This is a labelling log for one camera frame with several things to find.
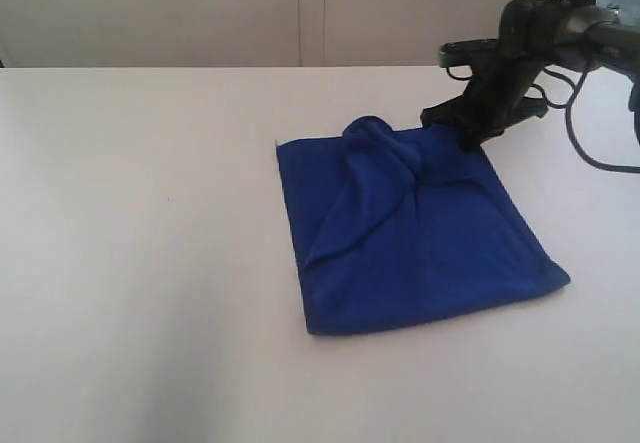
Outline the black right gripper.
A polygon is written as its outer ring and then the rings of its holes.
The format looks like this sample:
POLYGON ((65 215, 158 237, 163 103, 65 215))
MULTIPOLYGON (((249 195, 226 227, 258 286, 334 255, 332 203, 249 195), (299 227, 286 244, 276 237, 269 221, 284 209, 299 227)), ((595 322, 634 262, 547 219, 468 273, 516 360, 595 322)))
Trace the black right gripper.
POLYGON ((420 121, 424 128, 443 125, 457 128, 457 143, 464 152, 482 144, 529 118, 542 118, 548 104, 542 98, 526 97, 531 85, 545 68, 539 58, 492 55, 472 77, 463 95, 424 108, 420 121))

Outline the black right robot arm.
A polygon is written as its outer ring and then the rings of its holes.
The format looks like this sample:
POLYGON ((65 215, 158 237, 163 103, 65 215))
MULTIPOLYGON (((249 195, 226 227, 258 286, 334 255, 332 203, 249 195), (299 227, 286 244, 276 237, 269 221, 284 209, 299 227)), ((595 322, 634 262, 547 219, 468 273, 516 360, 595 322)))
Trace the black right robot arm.
POLYGON ((594 0, 512 0, 492 39, 444 44, 440 67, 471 70, 461 95, 421 113, 423 126, 458 130, 473 148, 532 117, 550 103, 528 90, 548 66, 574 72, 606 67, 639 82, 639 30, 594 0))

